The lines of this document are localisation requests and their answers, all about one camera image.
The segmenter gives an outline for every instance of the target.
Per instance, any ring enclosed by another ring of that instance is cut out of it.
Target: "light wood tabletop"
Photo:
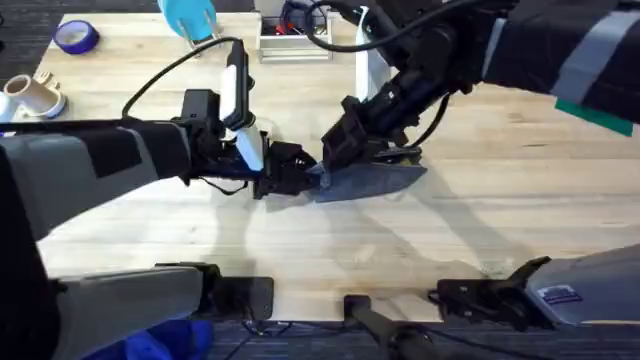
[[[256,80],[250,107],[276,139],[321,158],[320,137],[354,93],[353,55],[259,64],[254,13],[218,14],[246,40]],[[70,99],[62,118],[111,119],[151,76],[186,53],[160,14],[73,14],[102,38],[83,56],[49,46],[50,71]],[[337,42],[355,28],[334,26]],[[187,88],[219,88],[229,47],[169,73],[132,115],[180,114]],[[223,275],[275,279],[274,319],[341,320],[345,294],[369,294],[394,319],[437,321],[418,301],[442,278],[501,278],[532,258],[576,257],[632,245],[640,235],[640,144],[557,111],[554,100],[479,86],[456,95],[424,146],[428,173],[406,191],[316,204],[305,196],[254,201],[195,182],[148,185],[55,229],[39,246],[52,276],[205,261]],[[434,115],[430,109],[415,138]],[[236,183],[218,181],[233,188]]]

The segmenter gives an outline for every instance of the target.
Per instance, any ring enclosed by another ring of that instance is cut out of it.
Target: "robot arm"
[[[332,1],[355,22],[357,9]],[[438,12],[429,25],[377,50],[398,74],[368,101],[344,99],[344,115],[322,138],[329,170],[370,161],[429,106],[486,82],[515,87],[640,122],[640,12],[633,1],[378,0],[365,17],[375,43]],[[342,51],[310,36],[326,49]]]

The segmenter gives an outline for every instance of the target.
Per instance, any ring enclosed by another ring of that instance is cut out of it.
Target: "blue painter's tape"
[[[93,50],[100,40],[98,31],[84,20],[73,20],[60,25],[53,41],[67,54],[78,55]]]

